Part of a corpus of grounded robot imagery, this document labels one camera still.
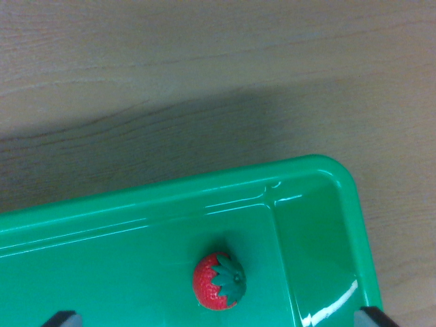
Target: strawberry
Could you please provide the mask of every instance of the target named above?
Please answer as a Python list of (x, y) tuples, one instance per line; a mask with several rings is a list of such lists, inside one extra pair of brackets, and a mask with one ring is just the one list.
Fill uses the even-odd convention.
[(198, 302), (217, 311), (234, 307), (247, 289), (242, 266), (224, 252), (212, 253), (198, 263), (192, 286)]

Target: wooden table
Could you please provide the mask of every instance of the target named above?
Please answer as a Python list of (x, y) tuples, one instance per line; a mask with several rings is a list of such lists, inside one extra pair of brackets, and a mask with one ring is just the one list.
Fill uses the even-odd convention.
[(1, 211), (308, 153), (436, 326), (436, 3), (2, 1)]

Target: strawberry leaves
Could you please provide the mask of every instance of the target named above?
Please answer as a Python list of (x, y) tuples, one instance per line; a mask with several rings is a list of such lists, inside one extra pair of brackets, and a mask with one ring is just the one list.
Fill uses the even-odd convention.
[(217, 276), (212, 279), (212, 284), (221, 286), (219, 296), (227, 296), (227, 306), (239, 302), (247, 290), (246, 278), (243, 267), (239, 262), (231, 260), (224, 255), (217, 255), (220, 266), (213, 266)]

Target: toy strawberry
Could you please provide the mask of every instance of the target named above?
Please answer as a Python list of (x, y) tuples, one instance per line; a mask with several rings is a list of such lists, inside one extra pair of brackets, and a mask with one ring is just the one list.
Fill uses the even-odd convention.
[(242, 266), (224, 252), (212, 253), (199, 262), (192, 285), (198, 302), (210, 310), (234, 307), (247, 289)]

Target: green tray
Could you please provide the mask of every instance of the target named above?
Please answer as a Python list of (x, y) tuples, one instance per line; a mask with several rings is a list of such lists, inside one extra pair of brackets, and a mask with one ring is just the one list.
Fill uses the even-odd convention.
[[(229, 251), (247, 293), (208, 311), (198, 261)], [(266, 163), (0, 215), (0, 326), (58, 310), (85, 326), (353, 326), (381, 307), (355, 184), (321, 156)]]

